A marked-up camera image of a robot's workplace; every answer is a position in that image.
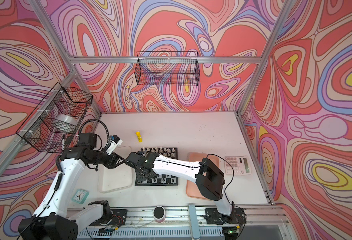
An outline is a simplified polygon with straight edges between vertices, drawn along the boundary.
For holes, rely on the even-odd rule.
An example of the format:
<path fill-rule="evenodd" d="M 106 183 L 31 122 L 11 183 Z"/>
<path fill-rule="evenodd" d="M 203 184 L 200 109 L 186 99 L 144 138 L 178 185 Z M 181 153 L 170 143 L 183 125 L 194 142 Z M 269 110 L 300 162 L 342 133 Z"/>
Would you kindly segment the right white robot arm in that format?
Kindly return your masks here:
<path fill-rule="evenodd" d="M 139 182 L 157 175 L 171 175 L 195 183 L 203 197 L 215 203 L 220 214 L 230 216 L 233 207 L 224 197 L 225 175 L 210 159 L 200 162 L 175 160 L 157 153 L 140 155 L 132 152 L 126 164 L 135 169 Z"/>

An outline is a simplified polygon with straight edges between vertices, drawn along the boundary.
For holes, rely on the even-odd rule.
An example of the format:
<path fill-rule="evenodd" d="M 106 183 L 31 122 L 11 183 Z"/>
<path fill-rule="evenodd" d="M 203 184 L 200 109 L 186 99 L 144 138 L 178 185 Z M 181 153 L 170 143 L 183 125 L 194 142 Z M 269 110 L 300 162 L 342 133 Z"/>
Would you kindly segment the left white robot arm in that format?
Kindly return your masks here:
<path fill-rule="evenodd" d="M 72 200 L 72 191 L 83 170 L 94 165 L 110 169 L 120 166 L 121 157 L 114 153 L 122 144 L 117 135 L 111 136 L 106 146 L 97 151 L 95 134 L 80 134 L 80 143 L 66 149 L 56 158 L 57 174 L 39 207 L 30 218 L 23 219 L 19 226 L 19 236 L 24 240 L 75 240 L 78 233 L 92 223 L 108 224 L 113 219 L 108 201 L 95 201 L 67 217 Z"/>

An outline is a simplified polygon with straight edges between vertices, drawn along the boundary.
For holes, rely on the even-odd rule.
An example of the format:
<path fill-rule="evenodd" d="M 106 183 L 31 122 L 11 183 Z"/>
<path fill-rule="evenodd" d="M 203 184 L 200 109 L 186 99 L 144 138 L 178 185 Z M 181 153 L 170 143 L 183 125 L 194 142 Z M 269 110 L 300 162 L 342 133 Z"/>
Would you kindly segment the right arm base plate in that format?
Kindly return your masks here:
<path fill-rule="evenodd" d="M 234 207 L 229 216 L 220 214 L 215 208 L 207 208 L 203 217 L 209 225 L 236 224 L 242 226 L 247 223 L 244 209 L 238 207 Z"/>

